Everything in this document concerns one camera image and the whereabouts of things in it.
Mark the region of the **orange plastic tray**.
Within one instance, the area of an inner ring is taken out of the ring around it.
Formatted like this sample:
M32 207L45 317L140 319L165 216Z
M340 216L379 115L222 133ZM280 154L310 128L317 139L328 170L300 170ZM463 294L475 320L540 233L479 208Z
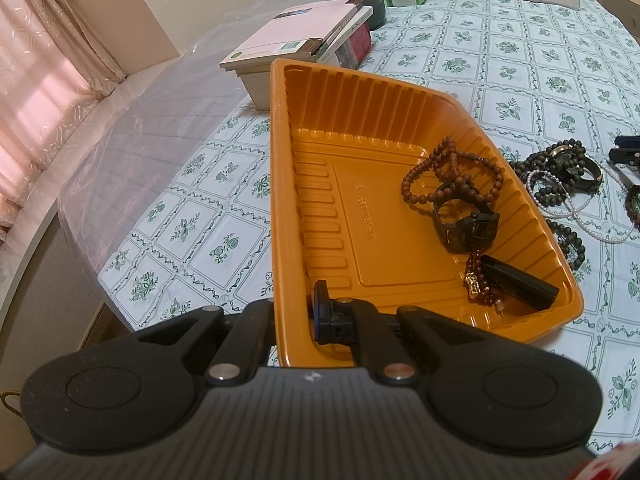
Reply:
M496 203L488 254L555 286L538 311L473 304L465 255L442 244L429 206L401 196L408 171L446 138L506 166L482 128L446 93L356 70L279 60L270 70L271 252L279 359L292 367L352 364L340 344L314 338L309 303L324 281L334 298L384 313L414 304L529 344L582 314L584 300L561 248L511 169Z

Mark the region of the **black wrist watch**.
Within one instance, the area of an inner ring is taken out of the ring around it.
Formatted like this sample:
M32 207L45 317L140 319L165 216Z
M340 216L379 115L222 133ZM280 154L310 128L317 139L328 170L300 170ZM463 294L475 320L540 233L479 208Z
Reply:
M467 254L477 249L487 248L496 238L500 214L488 203L477 199L478 189L472 184L454 188L453 183L442 184L434 193L433 218L437 234L442 244L455 254ZM460 203L470 208L469 213L454 221L442 218L440 210L449 202Z

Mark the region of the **black cylinder tube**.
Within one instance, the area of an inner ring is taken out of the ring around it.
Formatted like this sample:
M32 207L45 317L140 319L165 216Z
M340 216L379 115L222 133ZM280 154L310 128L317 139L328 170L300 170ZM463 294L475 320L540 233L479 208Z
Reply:
M480 268L491 287L537 311L550 309L560 292L556 286L488 255L480 257Z

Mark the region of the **green floral bed sheet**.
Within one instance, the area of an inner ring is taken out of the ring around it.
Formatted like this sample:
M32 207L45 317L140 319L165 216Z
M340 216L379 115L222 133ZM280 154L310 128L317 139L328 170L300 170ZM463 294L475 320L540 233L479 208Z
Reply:
M639 48L594 0L579 10L524 0L427 0L391 10L364 59L368 72L445 92L508 162L576 140L603 162L639 130ZM99 281L135 330L206 301L241 311L273 289L268 220L270 120L242 102L171 171L170 182L110 252ZM590 448L639 435L639 234L619 178L575 198L561 223L582 314L542 346L582 363L605 400Z

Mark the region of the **stack of books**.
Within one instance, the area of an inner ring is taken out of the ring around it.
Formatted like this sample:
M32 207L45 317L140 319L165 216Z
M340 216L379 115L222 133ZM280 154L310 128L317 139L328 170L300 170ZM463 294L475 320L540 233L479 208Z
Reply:
M279 58L355 68L368 53L363 0L323 0L291 6L233 49L219 66L235 73L258 110L270 107L270 68Z

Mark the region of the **pink curtain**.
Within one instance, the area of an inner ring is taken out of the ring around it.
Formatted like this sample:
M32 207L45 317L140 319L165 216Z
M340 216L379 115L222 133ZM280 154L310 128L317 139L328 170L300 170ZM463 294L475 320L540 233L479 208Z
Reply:
M86 116L125 79L68 0L1 0L1 231Z

